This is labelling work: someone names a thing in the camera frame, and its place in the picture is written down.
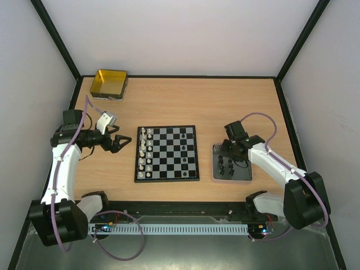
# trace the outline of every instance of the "black frame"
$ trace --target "black frame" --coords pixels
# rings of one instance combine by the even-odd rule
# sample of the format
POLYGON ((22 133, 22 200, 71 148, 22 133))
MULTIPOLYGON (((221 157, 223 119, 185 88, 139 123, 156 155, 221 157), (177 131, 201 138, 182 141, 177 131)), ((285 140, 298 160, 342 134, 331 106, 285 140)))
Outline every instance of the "black frame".
MULTIPOLYGON (((66 49, 59 33, 57 32, 49 14, 46 11, 41 0, 30 0, 33 4, 34 8, 36 9, 40 19, 43 21, 46 29, 48 30, 51 38, 53 39, 55 45, 57 46, 59 52, 63 56, 66 64, 68 65, 71 73, 73 74, 76 80, 76 86, 74 89, 73 96, 71 98, 69 109, 73 109, 77 102, 77 98, 80 92, 80 88, 83 82, 83 78, 85 77, 94 77, 94 75, 80 75, 77 67, 75 66, 74 61, 72 60, 70 53, 66 49)), ((298 40, 294 44, 292 50, 290 51, 286 61, 284 62, 278 76, 163 76, 163 75, 129 75, 129 78, 217 78, 217 79, 273 79, 276 92, 278 95, 279 103, 281 106, 281 110, 283 113, 283 117, 285 120, 287 132, 289 134, 292 150, 294 152, 296 164, 299 168, 306 170, 304 158, 299 146, 299 141, 295 132, 295 128, 293 122, 291 120, 291 115, 289 112, 289 108, 286 103, 286 99, 284 96, 284 92, 282 90, 281 82, 284 79, 285 75, 287 74, 288 70, 290 69, 291 65, 295 61, 298 53, 300 52, 301 48, 304 46, 307 38, 310 36, 313 28, 315 27, 317 21, 320 19, 322 13, 324 12, 325 8, 327 7, 330 0, 319 0, 314 11, 312 12, 309 20, 307 21, 305 27, 303 28, 301 34, 299 35, 298 40)), ((45 188, 48 184, 50 178, 50 174, 47 177, 45 188)), ((164 215, 164 213, 175 212, 176 215, 182 215, 182 213, 186 213, 187 215, 198 215, 199 210, 203 211, 204 209, 209 210, 209 215, 213 217, 229 217, 232 218, 232 214, 228 211, 232 208, 239 208, 242 209, 243 202, 121 202, 121 201, 113 201, 110 202, 112 208, 122 209, 124 207, 131 209, 136 209, 137 207, 141 206, 142 209, 146 209, 146 213, 151 213, 152 215, 164 215)), ((245 216, 237 216, 235 219, 241 218, 242 220, 245 219, 245 216)), ((29 215, 27 215, 24 225, 22 227, 19 239, 17 241, 16 247, 13 252, 13 256, 11 258, 10 264, 8 269, 15 269, 17 262, 20 257, 21 249, 23 248, 23 244, 30 226, 29 215)), ((338 264, 338 267, 342 270, 346 269, 345 262, 343 256, 341 254, 341 250, 336 239, 335 231, 332 226, 331 220, 329 219, 329 223, 326 227, 327 233, 330 237, 331 245, 335 254, 335 258, 338 264)))
POLYGON ((144 179, 144 180, 138 180, 137 174, 138 174, 138 167, 139 167, 139 145, 140 145, 140 130, 141 127, 137 128, 137 141, 136 141, 136 153, 135 153, 135 173, 134 173, 134 181, 135 183, 160 183, 160 182, 191 182, 191 181, 199 181, 200 180, 200 173, 199 173, 199 160, 197 156, 197 143, 196 143, 196 128, 194 125, 167 125, 167 126, 153 126, 153 127, 144 127, 147 128, 193 128, 194 134, 193 134, 193 144, 194 146, 194 152, 195 152, 195 167, 196 167, 196 177, 187 177, 187 178, 151 178, 151 179, 144 179))

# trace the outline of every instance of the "metal tray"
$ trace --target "metal tray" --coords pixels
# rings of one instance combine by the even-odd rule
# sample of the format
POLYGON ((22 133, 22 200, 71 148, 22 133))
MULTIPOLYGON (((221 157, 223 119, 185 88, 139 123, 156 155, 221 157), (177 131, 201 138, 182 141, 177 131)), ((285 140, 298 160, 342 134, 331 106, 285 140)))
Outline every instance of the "metal tray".
POLYGON ((93 98, 104 100, 123 100, 128 84, 126 71, 99 69, 91 85, 93 98))

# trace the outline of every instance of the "wire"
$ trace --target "wire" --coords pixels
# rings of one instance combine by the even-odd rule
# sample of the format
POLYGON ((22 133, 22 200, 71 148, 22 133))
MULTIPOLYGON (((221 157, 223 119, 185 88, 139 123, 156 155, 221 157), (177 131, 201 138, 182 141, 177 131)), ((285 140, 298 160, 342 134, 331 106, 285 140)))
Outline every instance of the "wire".
POLYGON ((84 106, 84 111, 83 111, 83 116, 80 120, 80 123, 79 123, 79 127, 78 129, 76 130, 74 136, 71 138, 70 142, 66 145, 65 149, 63 150, 63 152, 61 153, 60 155, 60 159, 57 161, 56 163, 56 166, 55 166, 55 171, 54 171, 54 178, 53 178, 53 181, 52 181, 52 189, 54 190, 54 193, 51 194, 51 205, 50 205, 50 212, 51 212, 51 223, 52 223, 52 228, 54 230, 54 234, 55 234, 55 238, 56 238, 56 241, 60 247, 60 249, 64 252, 69 252, 71 247, 72 247, 72 242, 69 244, 69 247, 66 248, 64 246, 64 244, 62 243, 61 241, 61 238, 60 238, 60 235, 59 235, 59 231, 57 229, 57 224, 56 224, 56 215, 55 215, 55 197, 56 197, 56 186, 57 186, 57 176, 59 174, 59 170, 60 170, 60 165, 61 165, 61 162, 66 154, 66 152, 69 150, 69 148, 71 147, 71 145, 75 142, 77 136, 79 135, 80 133, 80 130, 84 124, 84 121, 85 121, 85 116, 86 116, 86 112, 87 112, 87 109, 88 109, 88 104, 93 107, 96 111, 100 111, 98 108, 96 108, 94 105, 92 105, 92 103, 90 102, 89 100, 89 97, 86 95, 85 96, 85 106, 84 106))
POLYGON ((233 160, 233 161, 234 161, 234 163, 235 163, 235 165, 236 165, 236 166, 238 166, 238 167, 240 167, 240 168, 242 168, 242 169, 246 169, 246 168, 248 168, 248 167, 249 167, 249 163, 248 163, 248 161, 247 161, 247 160, 245 160, 246 167, 243 167, 243 166, 238 165, 238 163, 236 163, 236 161, 235 161, 235 160, 233 160))
POLYGON ((117 213, 117 214, 121 214, 121 215, 126 215, 127 217, 131 218, 136 223, 136 225, 139 227, 139 230, 140 230, 140 233, 141 233, 141 246, 140 246, 139 250, 135 253, 134 256, 132 256, 130 258, 125 258, 125 259, 119 258, 119 257, 116 257, 116 256, 110 254, 107 250, 104 249, 104 247, 100 244, 100 242, 96 238, 96 235, 97 235, 99 229, 97 229, 95 231, 95 233, 94 233, 94 241, 93 242, 97 243, 97 245, 101 248, 101 250, 107 256, 109 256, 111 259, 119 260, 119 261, 122 261, 122 262, 135 259, 136 257, 138 257, 140 255, 140 253, 144 249, 144 245, 145 245, 145 236, 144 236, 144 232, 142 230, 142 227, 141 227, 139 221, 135 217, 133 217, 132 215, 129 215, 128 213, 125 213, 125 212, 122 212, 122 211, 117 211, 117 210, 109 210, 109 211, 100 212, 100 213, 97 213, 95 216, 97 216, 97 215, 105 215, 105 214, 110 214, 110 213, 117 213))
POLYGON ((271 227, 272 227, 273 229, 275 229, 275 225, 274 225, 274 223, 272 222, 272 218, 271 218, 268 214, 266 214, 266 217, 269 219, 269 223, 271 224, 271 227))
MULTIPOLYGON (((267 139, 267 141, 265 142, 265 149, 266 149, 266 152, 269 154, 269 156, 271 156, 272 158, 274 158, 277 162, 279 162, 282 166, 284 166, 287 170, 289 170, 291 172, 292 168, 290 166, 288 166, 286 163, 284 163, 281 159, 279 159, 276 155, 274 155, 272 153, 272 150, 270 149, 269 147, 269 143, 272 139, 274 139, 276 133, 277 133, 277 125, 276 125, 276 122, 274 121, 274 119, 272 119, 269 115, 267 114, 264 114, 262 112, 252 112, 251 114, 248 114, 248 115, 245 115, 241 120, 240 122, 244 121, 246 118, 252 116, 252 115, 261 115, 261 116, 265 116, 266 118, 268 118, 272 124, 274 125, 274 132, 273 134, 269 137, 269 139, 267 139)), ((324 203, 322 202, 322 200, 320 199, 318 193, 316 192, 316 190, 311 186, 311 184, 301 175, 299 174, 298 172, 293 172, 297 177, 299 177, 299 179, 301 179, 305 185, 309 188, 309 190, 312 192, 312 194, 314 194, 314 197, 316 198, 316 200, 318 201, 318 203, 320 204, 320 207, 324 213, 324 222, 321 224, 321 225, 316 225, 316 224, 312 224, 313 227, 318 227, 318 228, 325 228, 326 225, 328 224, 329 222, 329 215, 327 213, 327 210, 326 210, 326 207, 324 205, 324 203)), ((292 227, 290 227, 285 233, 283 233, 282 235, 278 236, 278 237, 275 237, 275 238, 271 238, 271 239, 266 239, 266 240, 263 240, 263 241, 271 241, 271 240, 276 240, 276 239, 279 239, 281 238, 282 236, 288 234, 290 231, 292 230, 292 227)))
POLYGON ((90 115, 88 113, 86 113, 86 115, 89 117, 90 119, 90 127, 88 129, 85 129, 86 131, 89 131, 92 128, 92 118, 90 117, 90 115))
POLYGON ((91 156, 92 154, 94 154, 94 150, 95 150, 95 146, 92 147, 91 152, 90 152, 89 155, 83 157, 82 159, 79 159, 79 161, 80 161, 80 160, 84 160, 84 159, 86 159, 88 156, 91 156))

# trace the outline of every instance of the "wooden table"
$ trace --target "wooden table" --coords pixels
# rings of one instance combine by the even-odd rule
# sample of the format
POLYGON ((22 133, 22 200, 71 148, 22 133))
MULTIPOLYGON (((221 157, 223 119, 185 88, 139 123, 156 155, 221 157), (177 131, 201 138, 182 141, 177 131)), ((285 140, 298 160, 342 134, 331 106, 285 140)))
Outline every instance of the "wooden table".
MULTIPOLYGON (((117 154, 98 146, 91 157, 79 162, 76 199, 99 190, 116 201, 244 201, 260 190, 281 194, 280 186, 256 165, 248 184, 213 183, 211 171, 212 144, 227 138, 224 126, 255 111, 274 118, 278 133, 271 147, 295 164, 272 79, 129 78, 124 101, 93 100, 92 81, 84 78, 76 109, 83 109, 89 95, 95 106, 117 115, 118 133, 133 141, 117 154), (196 125, 200 181, 134 183, 137 127, 152 125, 196 125)), ((99 114, 91 108, 88 113, 96 122, 99 114)), ((273 132, 272 123, 262 116, 252 116, 243 124, 250 136, 266 140, 273 132)), ((84 149, 82 156, 87 154, 89 149, 84 149)))

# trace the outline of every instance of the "robotic arm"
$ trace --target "robotic arm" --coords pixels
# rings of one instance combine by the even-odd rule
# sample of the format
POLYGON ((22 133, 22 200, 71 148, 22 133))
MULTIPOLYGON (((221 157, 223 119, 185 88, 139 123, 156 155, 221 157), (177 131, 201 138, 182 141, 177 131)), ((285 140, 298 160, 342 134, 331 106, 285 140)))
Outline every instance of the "robotic arm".
POLYGON ((222 143, 222 155, 235 161, 250 161, 258 165, 285 190, 284 196, 267 191, 248 196, 246 202, 250 216, 257 211, 285 217, 296 229, 302 229, 324 218, 318 200, 299 176, 310 183, 330 214, 325 186, 318 173, 307 173, 291 165, 270 149, 262 138, 257 135, 249 137, 240 121, 225 126, 225 130, 229 139, 222 143))
POLYGON ((74 202, 75 175, 82 148, 92 148, 101 145, 105 151, 110 151, 114 154, 132 140, 129 137, 118 134, 112 140, 111 134, 119 130, 119 127, 114 125, 116 116, 110 112, 104 112, 97 121, 96 128, 94 130, 81 130, 74 144, 70 146, 65 156, 61 158, 65 147, 79 128, 81 118, 81 110, 67 110, 63 112, 64 124, 61 130, 55 132, 50 140, 53 147, 53 163, 49 184, 41 201, 33 201, 30 207, 30 220, 45 246, 57 244, 50 213, 51 199, 54 192, 56 194, 56 225, 62 242, 72 242, 86 238, 88 222, 96 213, 108 206, 108 200, 103 191, 84 195, 78 204, 74 202), (61 160, 61 166, 57 169, 56 164, 58 160, 61 160), (56 174, 57 183, 54 191, 52 180, 56 174))

